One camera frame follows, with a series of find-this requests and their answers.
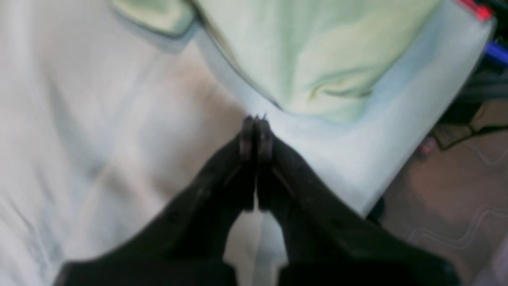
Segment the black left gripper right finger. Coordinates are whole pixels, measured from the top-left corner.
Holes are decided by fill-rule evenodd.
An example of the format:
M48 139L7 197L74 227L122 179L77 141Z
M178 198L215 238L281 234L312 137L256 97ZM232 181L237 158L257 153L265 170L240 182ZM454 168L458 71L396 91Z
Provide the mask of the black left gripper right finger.
M460 286L445 259L359 216L336 197L268 121L256 119L260 208L281 227L279 286Z

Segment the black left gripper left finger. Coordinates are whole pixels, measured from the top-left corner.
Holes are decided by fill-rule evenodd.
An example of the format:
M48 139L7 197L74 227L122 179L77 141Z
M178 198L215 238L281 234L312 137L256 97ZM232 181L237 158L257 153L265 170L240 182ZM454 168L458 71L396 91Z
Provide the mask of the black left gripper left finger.
M205 163L134 237L94 259L64 264L55 286L236 286L223 260L227 236L254 208L256 120Z

